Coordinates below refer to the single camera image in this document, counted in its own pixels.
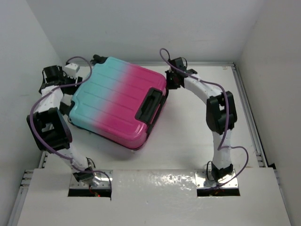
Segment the pink suitcase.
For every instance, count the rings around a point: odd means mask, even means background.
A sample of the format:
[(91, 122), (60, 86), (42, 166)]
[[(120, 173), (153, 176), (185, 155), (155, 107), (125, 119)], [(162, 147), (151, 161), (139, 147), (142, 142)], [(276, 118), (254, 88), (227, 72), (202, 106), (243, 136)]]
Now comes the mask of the pink suitcase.
[(94, 55), (92, 73), (71, 98), (69, 120), (126, 148), (147, 141), (166, 102), (164, 75), (114, 57)]

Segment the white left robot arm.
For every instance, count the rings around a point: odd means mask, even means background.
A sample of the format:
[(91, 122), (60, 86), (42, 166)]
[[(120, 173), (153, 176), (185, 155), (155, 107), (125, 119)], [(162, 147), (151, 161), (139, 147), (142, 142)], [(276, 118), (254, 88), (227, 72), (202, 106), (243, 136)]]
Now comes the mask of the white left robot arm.
[(34, 104), (26, 120), (41, 151), (59, 156), (72, 170), (77, 182), (89, 184), (94, 178), (92, 161), (72, 145), (70, 128), (64, 120), (68, 105), (62, 102), (65, 94), (74, 94), (82, 78), (68, 77), (61, 66), (42, 70), (41, 99)]

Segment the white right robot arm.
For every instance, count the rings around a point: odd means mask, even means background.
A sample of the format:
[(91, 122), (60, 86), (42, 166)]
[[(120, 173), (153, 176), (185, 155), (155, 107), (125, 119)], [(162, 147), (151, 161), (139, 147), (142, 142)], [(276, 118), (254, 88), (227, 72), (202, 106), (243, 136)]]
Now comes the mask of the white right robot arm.
[(237, 121), (233, 94), (217, 83), (202, 80), (193, 69), (182, 72), (170, 68), (166, 71), (166, 81), (168, 89), (183, 87), (206, 104), (206, 123), (214, 141), (211, 175), (215, 182), (230, 175), (233, 171), (230, 137)]

